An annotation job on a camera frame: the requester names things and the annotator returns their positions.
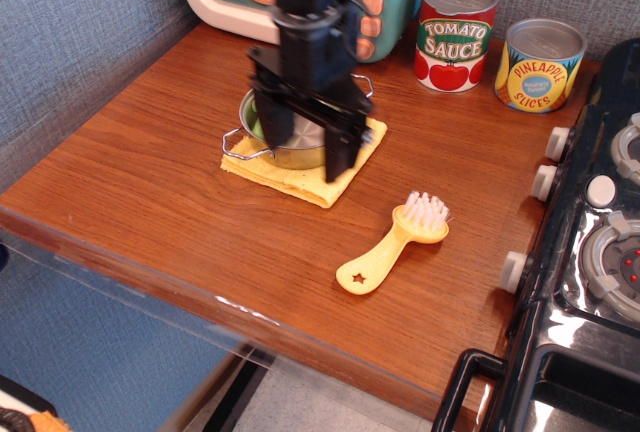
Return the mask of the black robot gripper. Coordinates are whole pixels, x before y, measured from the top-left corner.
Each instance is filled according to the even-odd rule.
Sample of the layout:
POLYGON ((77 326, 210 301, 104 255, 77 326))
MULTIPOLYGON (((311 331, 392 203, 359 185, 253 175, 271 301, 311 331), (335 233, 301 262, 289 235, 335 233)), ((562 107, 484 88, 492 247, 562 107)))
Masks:
MULTIPOLYGON (((280 44, 277 48, 254 47, 249 51, 255 66, 254 76, 277 77, 291 87, 308 92, 319 92, 336 80, 350 77, 357 62, 357 18, 357 9, 350 2, 308 14, 292 14, 274 7, 272 19, 280 44)), ((255 89, 254 97, 264 141, 274 150, 292 137, 294 113, 279 94, 255 89)), ((366 120, 325 128, 327 183, 335 182, 355 166, 367 135, 366 120)))

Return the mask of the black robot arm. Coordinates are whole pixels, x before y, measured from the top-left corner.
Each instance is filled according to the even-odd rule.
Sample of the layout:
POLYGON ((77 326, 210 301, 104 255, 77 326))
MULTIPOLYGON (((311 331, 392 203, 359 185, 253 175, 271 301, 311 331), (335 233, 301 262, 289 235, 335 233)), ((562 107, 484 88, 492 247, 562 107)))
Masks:
POLYGON ((368 139, 373 104, 352 75, 364 9, 362 0, 276 0, 278 48, 248 52, 266 145, 276 151, 290 140, 296 117, 322 127, 327 182, 354 167, 368 139))

